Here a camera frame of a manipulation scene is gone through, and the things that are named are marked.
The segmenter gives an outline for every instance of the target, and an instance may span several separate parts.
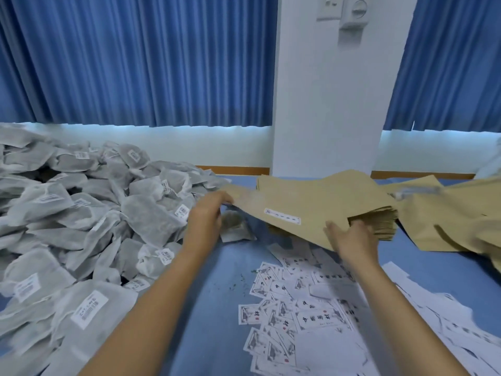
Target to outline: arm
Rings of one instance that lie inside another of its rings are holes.
[[[154,376],[160,372],[186,293],[219,236],[219,208],[224,202],[231,203],[231,197],[216,191],[196,204],[189,214],[182,250],[79,376]]]
[[[469,375],[379,266],[378,241],[370,228],[355,221],[344,232],[330,221],[324,232],[353,269],[402,374]]]

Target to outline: curtain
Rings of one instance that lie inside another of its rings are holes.
[[[10,37],[0,61],[13,68],[0,70],[0,95],[18,111],[0,109],[0,119],[272,125],[277,8],[278,0],[0,0]]]
[[[384,128],[501,132],[501,0],[418,0]]]

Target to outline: stack of paper bags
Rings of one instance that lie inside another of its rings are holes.
[[[501,178],[444,187],[431,175],[380,188],[400,199],[399,220],[419,249],[472,251],[501,271]]]
[[[332,250],[323,228],[332,220],[347,230],[360,219],[380,240],[391,240],[397,211],[391,196],[366,174],[343,171],[318,180],[258,177],[258,189],[229,184],[223,187],[235,205],[258,219]]]

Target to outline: label on paper bag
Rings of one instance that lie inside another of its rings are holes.
[[[30,277],[18,282],[14,287],[14,297],[19,302],[25,301],[28,297],[41,289],[38,273],[32,274]]]
[[[99,229],[99,227],[101,227],[104,223],[104,221],[106,220],[106,215],[104,215],[100,221],[97,222],[97,224],[92,227],[91,231],[97,231]]]
[[[91,159],[91,156],[87,152],[75,152],[75,157],[77,159]]]
[[[158,251],[155,251],[155,253],[160,258],[163,265],[169,265],[174,259],[174,252],[172,252],[169,248],[159,249]]]
[[[49,203],[49,202],[55,202],[55,201],[61,201],[64,198],[62,196],[56,195],[56,194],[48,194],[39,197],[38,199],[35,199],[33,202],[34,203]]]
[[[177,208],[174,215],[176,215],[181,220],[187,221],[189,215],[189,208],[186,207],[184,204],[182,204]]]
[[[129,155],[130,158],[132,158],[135,162],[139,162],[139,160],[141,159],[141,156],[139,154],[137,154],[134,150],[129,150],[127,152],[127,154]]]
[[[151,285],[148,281],[143,278],[135,278],[134,280],[126,283],[124,288],[133,290],[135,292],[140,292],[146,288],[149,288]]]
[[[71,316],[71,320],[75,322],[79,328],[85,330],[106,302],[108,302],[108,298],[101,292],[94,290],[86,299],[84,299],[80,306],[78,306]]]
[[[169,195],[172,192],[172,189],[169,187],[169,183],[167,182],[166,179],[164,179],[161,183],[163,186],[164,195]]]
[[[55,176],[54,178],[49,179],[47,182],[54,182],[54,181],[63,179],[64,177],[67,177],[67,176],[68,175],[66,173],[61,173],[61,174],[58,174],[57,176]]]
[[[287,215],[287,214],[279,213],[278,211],[275,211],[275,210],[272,210],[272,209],[269,209],[269,208],[265,208],[265,214],[266,215],[274,216],[276,218],[279,218],[279,219],[282,219],[282,220],[285,220],[285,221],[288,221],[290,223],[301,225],[301,218],[298,218],[297,216],[292,216],[292,215]]]
[[[89,201],[86,201],[85,199],[79,198],[75,201],[75,205],[73,207],[82,207],[82,206],[87,206],[91,205],[92,203]]]

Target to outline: wall switch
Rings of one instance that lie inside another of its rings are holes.
[[[341,19],[344,0],[318,0],[317,21]]]

